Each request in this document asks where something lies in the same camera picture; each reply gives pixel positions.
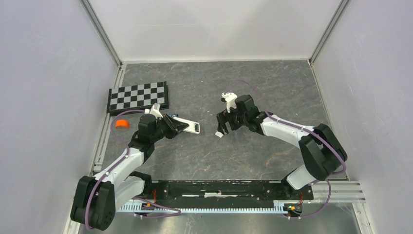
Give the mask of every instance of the orange ring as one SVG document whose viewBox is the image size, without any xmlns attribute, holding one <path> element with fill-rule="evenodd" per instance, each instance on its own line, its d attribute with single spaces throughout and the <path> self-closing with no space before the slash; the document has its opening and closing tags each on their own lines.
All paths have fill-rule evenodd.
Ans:
<svg viewBox="0 0 413 234">
<path fill-rule="evenodd" d="M 125 119 L 120 119 L 116 121 L 115 124 L 115 128 L 116 129 L 125 129 L 125 128 L 129 128 L 129 121 L 125 120 Z"/>
</svg>

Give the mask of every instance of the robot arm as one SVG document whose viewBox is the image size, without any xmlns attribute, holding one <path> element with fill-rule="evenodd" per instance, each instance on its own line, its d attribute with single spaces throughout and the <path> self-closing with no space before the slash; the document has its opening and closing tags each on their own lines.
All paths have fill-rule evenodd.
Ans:
<svg viewBox="0 0 413 234">
<path fill-rule="evenodd" d="M 89 226 L 105 230 L 111 224 L 116 210 L 136 195 L 150 194 L 151 176 L 134 172 L 154 151 L 155 142 L 166 137 L 172 139 L 181 132 L 199 133 L 199 123 L 175 119 L 159 112 L 159 105 L 145 111 L 138 131 L 125 150 L 109 167 L 94 176 L 82 177 L 76 188 L 71 220 L 85 223 L 86 204 L 95 184 L 106 175 L 93 196 L 89 209 Z"/>
<path fill-rule="evenodd" d="M 233 131 L 241 126 L 247 126 L 252 132 L 263 136 L 276 137 L 300 148 L 304 165 L 292 171 L 282 180 L 288 187 L 287 192 L 301 189 L 304 185 L 315 180 L 325 180 L 340 166 L 339 160 L 333 153 L 303 129 L 312 130 L 315 134 L 321 136 L 337 151 L 343 161 L 347 160 L 346 152 L 331 129 L 325 124 L 320 124 L 317 127 L 304 126 L 281 119 L 270 113 L 274 119 L 277 119 L 277 121 L 274 121 L 265 112 L 258 110 L 250 95 L 237 97 L 233 93 L 227 93 L 222 94 L 221 100 L 227 103 L 227 109 L 217 114 L 218 131 L 215 135 L 222 137 L 228 134 L 226 127 L 228 122 Z"/>
</svg>

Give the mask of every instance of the black and white checkerboard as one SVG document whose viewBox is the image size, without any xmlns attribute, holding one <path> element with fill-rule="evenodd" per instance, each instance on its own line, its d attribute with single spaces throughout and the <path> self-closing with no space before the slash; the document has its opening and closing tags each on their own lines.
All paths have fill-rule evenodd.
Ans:
<svg viewBox="0 0 413 234">
<path fill-rule="evenodd" d="M 169 108 L 166 81 L 110 89 L 107 112 L 114 116 L 128 110 L 150 109 L 155 103 L 161 109 Z"/>
</svg>

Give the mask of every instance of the wall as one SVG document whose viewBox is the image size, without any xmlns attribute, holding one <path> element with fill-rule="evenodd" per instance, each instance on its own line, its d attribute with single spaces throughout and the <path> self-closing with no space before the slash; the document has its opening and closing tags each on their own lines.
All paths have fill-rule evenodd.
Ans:
<svg viewBox="0 0 413 234">
<path fill-rule="evenodd" d="M 308 59 L 340 0 L 91 0 L 124 61 Z"/>
<path fill-rule="evenodd" d="M 77 0 L 2 1 L 0 233 L 62 233 L 116 66 Z"/>
<path fill-rule="evenodd" d="M 413 2 L 351 1 L 315 62 L 377 233 L 412 233 Z"/>
</svg>

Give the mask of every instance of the black metal base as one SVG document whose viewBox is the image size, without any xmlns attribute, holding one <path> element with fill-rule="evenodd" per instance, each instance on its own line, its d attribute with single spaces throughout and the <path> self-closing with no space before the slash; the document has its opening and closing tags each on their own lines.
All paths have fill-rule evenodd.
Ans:
<svg viewBox="0 0 413 234">
<path fill-rule="evenodd" d="M 300 200 L 300 193 L 314 199 L 310 186 L 286 194 L 285 185 L 274 180 L 160 180 L 151 190 L 157 204 L 179 208 L 273 208 L 274 200 Z M 154 199 L 148 193 L 140 197 Z"/>
</svg>

